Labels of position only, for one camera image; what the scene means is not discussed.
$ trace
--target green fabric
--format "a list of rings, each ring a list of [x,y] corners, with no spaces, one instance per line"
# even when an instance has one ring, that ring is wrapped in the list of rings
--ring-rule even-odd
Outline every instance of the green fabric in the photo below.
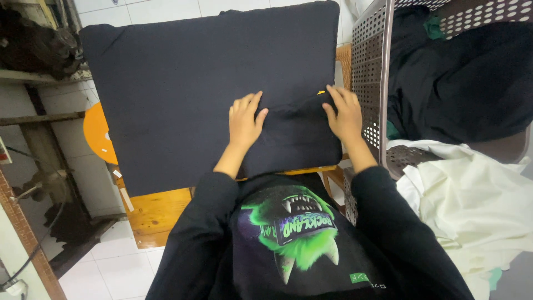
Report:
[[[444,32],[440,30],[440,17],[436,15],[430,16],[430,18],[424,23],[427,36],[432,40],[439,38],[445,38]]]
[[[492,273],[492,276],[489,278],[489,287],[490,290],[496,290],[496,284],[498,284],[498,280],[502,277],[502,269],[495,268],[494,270],[490,271]]]
[[[400,133],[394,127],[391,121],[387,120],[387,139],[389,140],[395,140],[395,139],[401,139]]]

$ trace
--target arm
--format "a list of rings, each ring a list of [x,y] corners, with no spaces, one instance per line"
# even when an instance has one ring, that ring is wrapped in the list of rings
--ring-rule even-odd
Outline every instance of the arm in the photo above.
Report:
[[[261,134],[268,110],[254,113],[262,93],[235,100],[230,108],[230,142],[212,173],[171,230],[146,300],[206,299],[213,286],[239,188],[235,177],[248,149]]]
[[[338,110],[336,115],[329,105],[323,105],[329,125],[346,146],[356,172],[352,194],[357,199],[357,229],[386,254],[418,292],[429,291],[440,299],[473,299],[434,233],[398,193],[389,173],[377,167],[361,136],[357,96],[329,86],[328,91]]]

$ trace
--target right hand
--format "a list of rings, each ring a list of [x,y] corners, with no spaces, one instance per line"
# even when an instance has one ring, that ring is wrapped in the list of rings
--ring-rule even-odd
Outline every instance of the right hand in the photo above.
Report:
[[[332,96],[338,111],[338,114],[335,115],[331,105],[322,104],[328,115],[329,127],[344,145],[359,142],[362,140],[363,121],[357,95],[343,88],[333,88],[330,85],[327,85],[326,89]]]

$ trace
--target black fabric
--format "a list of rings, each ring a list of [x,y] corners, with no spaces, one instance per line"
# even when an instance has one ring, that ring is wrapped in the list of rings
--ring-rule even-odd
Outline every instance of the black fabric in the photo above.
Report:
[[[476,143],[533,121],[533,24],[498,22],[431,40],[424,6],[394,12],[387,118],[403,138]]]
[[[254,195],[270,197],[271,191],[277,193],[294,185],[304,186],[328,199],[316,174],[265,175],[239,184],[223,173],[206,174],[168,237],[146,300],[250,299],[251,296],[254,299],[473,299],[431,229],[416,217],[396,191],[388,172],[380,167],[369,168],[352,181],[352,194],[358,199],[357,227],[350,226],[337,211],[333,213],[337,228],[345,234],[343,241],[339,241],[338,266],[350,259],[359,260],[363,268],[374,268],[383,277],[383,284],[375,287],[377,282],[371,279],[370,286],[357,282],[353,289],[323,290],[321,294],[312,294],[316,292],[314,286],[300,286],[295,294],[288,293],[291,279],[298,279],[304,272],[293,270],[285,288],[272,281],[280,279],[271,269],[261,274],[245,273],[250,272],[246,266],[263,270],[274,257],[266,250],[256,252],[263,254],[264,259],[249,259],[242,238],[249,239],[239,227],[242,222],[239,216],[249,210],[246,206],[255,201]],[[362,252],[341,250],[350,244]],[[320,257],[316,266],[321,268],[312,266],[308,272],[331,278],[338,276],[326,257]],[[249,280],[244,288],[243,280]],[[317,283],[317,286],[324,285],[327,283]]]
[[[263,91],[263,133],[239,173],[337,164],[317,95],[334,83],[339,6],[306,3],[164,23],[88,26],[80,37],[130,196],[193,186],[229,141],[235,99]]]

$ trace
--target black sweatshirt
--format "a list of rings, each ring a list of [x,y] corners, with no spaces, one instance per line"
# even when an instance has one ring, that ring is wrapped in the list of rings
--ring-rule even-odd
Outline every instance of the black sweatshirt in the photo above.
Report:
[[[388,172],[356,175],[353,227],[316,173],[237,183],[206,174],[146,300],[473,299]]]

